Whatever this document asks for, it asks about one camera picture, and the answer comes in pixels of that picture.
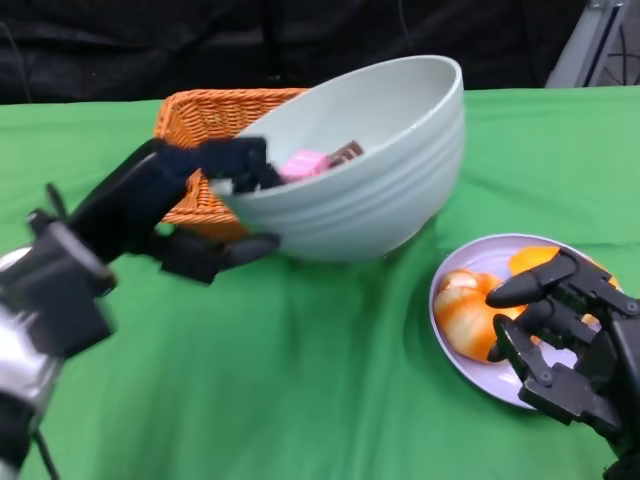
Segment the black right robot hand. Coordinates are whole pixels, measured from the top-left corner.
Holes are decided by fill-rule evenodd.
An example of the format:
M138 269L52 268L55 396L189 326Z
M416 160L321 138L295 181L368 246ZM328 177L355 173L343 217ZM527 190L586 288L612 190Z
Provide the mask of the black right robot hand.
M488 306L521 306L493 320L490 361L509 361L520 400L568 425L590 426L623 458L639 451L639 302L585 257L554 257L493 289Z

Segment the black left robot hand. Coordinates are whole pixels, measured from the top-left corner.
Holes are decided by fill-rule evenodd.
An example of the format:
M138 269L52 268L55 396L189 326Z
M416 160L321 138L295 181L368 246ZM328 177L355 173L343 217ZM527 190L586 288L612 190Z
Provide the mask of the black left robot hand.
M208 180L228 180L241 193L281 183L266 160L261 137L214 139L178 147L154 138L135 150L67 217L67 227L104 263L123 254L146 255L163 271L203 284L222 271L273 252L280 239L271 233L240 240L208 240L175 228L155 229L187 193L195 172Z

